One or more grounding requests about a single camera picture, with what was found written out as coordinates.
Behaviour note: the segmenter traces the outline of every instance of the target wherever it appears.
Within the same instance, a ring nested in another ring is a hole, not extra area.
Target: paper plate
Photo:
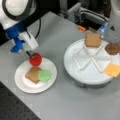
[[[31,69],[29,61],[23,62],[15,73],[15,83],[17,87],[26,93],[39,93],[47,90],[55,82],[57,77],[57,69],[53,62],[46,58],[42,58],[42,63],[38,66],[41,69],[46,69],[51,72],[52,77],[47,83],[39,82],[37,84],[31,82],[25,77],[25,74]]]
[[[120,55],[108,55],[104,49],[107,44],[102,41],[101,48],[86,50],[83,48],[84,39],[81,39],[70,45],[64,55],[64,66],[68,74],[78,82],[88,85],[105,84],[112,80],[113,77],[103,71],[110,62],[120,65]]]

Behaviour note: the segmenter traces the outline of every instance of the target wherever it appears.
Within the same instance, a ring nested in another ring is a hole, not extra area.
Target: red object
[[[29,58],[29,62],[33,66],[39,66],[42,62],[42,56],[39,53],[34,53],[34,56]]]
[[[83,26],[80,26],[80,25],[78,26],[78,29],[79,29],[79,30],[82,30],[82,31],[86,31],[86,28],[83,27]]]

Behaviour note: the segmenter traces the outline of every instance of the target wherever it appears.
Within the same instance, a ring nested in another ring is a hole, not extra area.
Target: yellow object
[[[117,77],[120,73],[120,66],[110,63],[103,72],[107,75]]]

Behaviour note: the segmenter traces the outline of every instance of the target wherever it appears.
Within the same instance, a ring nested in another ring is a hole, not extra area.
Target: brown object
[[[85,35],[85,45],[87,47],[99,47],[101,45],[101,36],[98,33],[87,33]]]
[[[109,43],[106,45],[105,50],[109,55],[116,55],[120,52],[120,47],[117,43]]]
[[[38,73],[40,70],[38,67],[32,67],[30,71],[26,73],[25,77],[37,84],[39,82]]]

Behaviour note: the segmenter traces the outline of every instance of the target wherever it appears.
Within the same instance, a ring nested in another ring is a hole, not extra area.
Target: bread slice
[[[39,82],[38,73],[40,70],[38,67],[32,67],[30,71],[26,73],[25,77],[37,84]]]
[[[87,47],[99,47],[101,45],[101,36],[98,33],[87,33],[85,35],[85,45]]]

